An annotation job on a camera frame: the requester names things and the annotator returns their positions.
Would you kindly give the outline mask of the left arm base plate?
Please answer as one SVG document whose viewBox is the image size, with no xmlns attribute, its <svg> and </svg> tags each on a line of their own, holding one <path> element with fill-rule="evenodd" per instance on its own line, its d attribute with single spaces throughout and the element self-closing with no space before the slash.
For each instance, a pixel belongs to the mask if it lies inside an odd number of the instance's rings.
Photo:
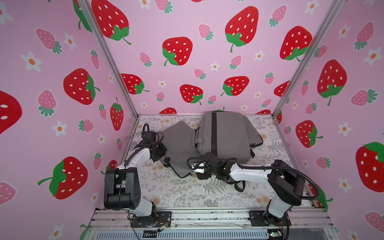
<svg viewBox="0 0 384 240">
<path fill-rule="evenodd" d="M 133 228 L 166 228 L 171 225 L 172 212 L 160 211 L 148 217 L 137 217 L 134 215 L 131 220 Z"/>
</svg>

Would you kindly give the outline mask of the grey zippered laptop sleeve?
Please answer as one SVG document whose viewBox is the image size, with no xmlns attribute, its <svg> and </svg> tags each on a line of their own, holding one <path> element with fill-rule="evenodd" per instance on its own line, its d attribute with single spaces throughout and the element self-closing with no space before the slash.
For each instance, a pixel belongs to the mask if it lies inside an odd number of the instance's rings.
<svg viewBox="0 0 384 240">
<path fill-rule="evenodd" d="M 191 175 L 193 172 L 188 169 L 187 160 L 211 151 L 210 130 L 202 126 L 192 129 L 183 121 L 163 130 L 162 143 L 167 148 L 164 165 L 172 168 L 179 178 L 183 179 Z"/>
</svg>

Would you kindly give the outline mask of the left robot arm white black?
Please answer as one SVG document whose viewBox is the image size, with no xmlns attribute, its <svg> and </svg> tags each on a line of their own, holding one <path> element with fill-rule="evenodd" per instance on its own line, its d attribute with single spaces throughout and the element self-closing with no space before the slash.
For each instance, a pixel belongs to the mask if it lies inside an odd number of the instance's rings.
<svg viewBox="0 0 384 240">
<path fill-rule="evenodd" d="M 148 160 L 158 161 L 165 156 L 164 144 L 139 144 L 128 159 L 105 173 L 104 207 L 124 210 L 139 218 L 156 218 L 156 205 L 142 197 L 139 171 Z"/>
</svg>

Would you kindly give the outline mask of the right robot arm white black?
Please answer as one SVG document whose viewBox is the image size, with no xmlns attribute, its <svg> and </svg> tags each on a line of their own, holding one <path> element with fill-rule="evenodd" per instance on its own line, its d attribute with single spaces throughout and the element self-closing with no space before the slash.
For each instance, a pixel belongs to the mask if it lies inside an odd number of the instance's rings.
<svg viewBox="0 0 384 240">
<path fill-rule="evenodd" d="M 271 165 L 241 165 L 237 159 L 230 158 L 214 163 L 202 157 L 187 160 L 189 170 L 199 179 L 216 176 L 226 183 L 233 183 L 239 192 L 239 184 L 255 182 L 270 185 L 275 196 L 268 203 L 264 213 L 266 219 L 282 219 L 294 206 L 300 206 L 303 200 L 317 200 L 321 193 L 316 183 L 304 173 L 290 167 L 282 160 L 275 160 Z"/>
</svg>

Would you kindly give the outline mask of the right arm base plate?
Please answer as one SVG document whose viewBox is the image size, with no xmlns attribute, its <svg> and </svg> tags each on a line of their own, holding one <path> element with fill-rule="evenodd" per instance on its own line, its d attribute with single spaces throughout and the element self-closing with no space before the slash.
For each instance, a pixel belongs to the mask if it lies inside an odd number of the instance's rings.
<svg viewBox="0 0 384 240">
<path fill-rule="evenodd" d="M 248 220 L 253 227 L 287 227 L 291 226 L 288 213 L 285 212 L 282 218 L 277 218 L 266 211 L 249 211 Z"/>
</svg>

